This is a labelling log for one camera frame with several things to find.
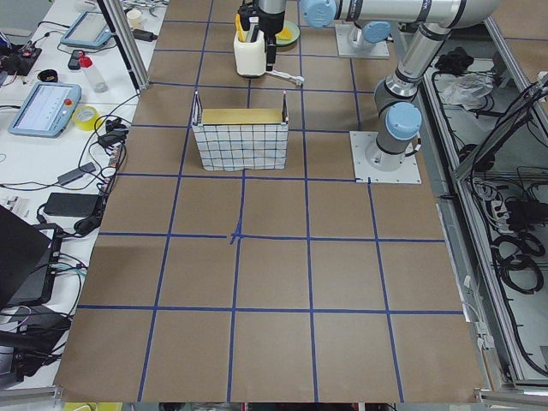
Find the tape roll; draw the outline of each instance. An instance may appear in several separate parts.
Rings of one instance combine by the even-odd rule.
[[[84,131],[92,131],[98,118],[99,113],[91,105],[78,107],[72,115],[72,121],[76,124],[76,127]]]

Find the wire basket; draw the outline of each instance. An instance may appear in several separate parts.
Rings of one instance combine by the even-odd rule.
[[[194,94],[192,130],[204,169],[283,169],[288,149],[286,93],[282,110],[204,109]]]

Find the green plate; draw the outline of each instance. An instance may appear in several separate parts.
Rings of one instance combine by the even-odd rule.
[[[291,31],[291,39],[289,40],[276,39],[276,44],[278,47],[284,47],[285,45],[292,45],[295,41],[297,41],[297,39],[301,35],[301,30],[299,30],[298,26],[294,24],[294,22],[292,21],[286,20],[283,23],[283,28],[287,28],[288,30]]]

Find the bottle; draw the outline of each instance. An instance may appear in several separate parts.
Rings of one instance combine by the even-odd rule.
[[[103,76],[99,73],[97,67],[93,65],[91,58],[85,56],[84,53],[81,53],[78,63],[80,63],[80,67],[86,75],[87,80],[92,86],[94,92],[106,92],[109,89]]]

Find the black monitor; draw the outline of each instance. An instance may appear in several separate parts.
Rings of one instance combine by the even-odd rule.
[[[39,261],[50,244],[50,238],[0,206],[0,309],[39,270]]]

